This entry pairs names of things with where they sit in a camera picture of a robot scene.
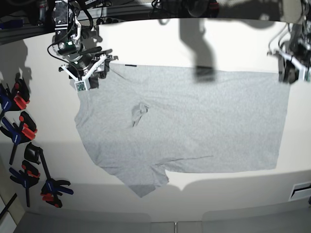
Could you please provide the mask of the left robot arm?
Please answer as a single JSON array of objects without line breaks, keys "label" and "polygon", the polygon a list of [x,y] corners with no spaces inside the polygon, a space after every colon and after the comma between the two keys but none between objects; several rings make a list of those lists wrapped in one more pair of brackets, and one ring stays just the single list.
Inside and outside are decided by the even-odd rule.
[{"label": "left robot arm", "polygon": [[279,37],[276,49],[268,44],[268,55],[278,58],[279,82],[293,84],[296,81],[311,81],[311,2],[301,1],[302,21],[299,25],[287,23],[271,42]]}]

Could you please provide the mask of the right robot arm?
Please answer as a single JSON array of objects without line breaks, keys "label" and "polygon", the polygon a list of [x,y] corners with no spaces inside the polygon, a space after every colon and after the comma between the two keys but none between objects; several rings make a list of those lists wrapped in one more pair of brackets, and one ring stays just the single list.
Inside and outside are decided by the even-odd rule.
[{"label": "right robot arm", "polygon": [[51,57],[63,62],[58,71],[68,75],[77,92],[98,88],[109,62],[116,59],[111,51],[90,43],[101,38],[88,9],[84,0],[56,0],[52,11],[55,35],[47,48]]}]

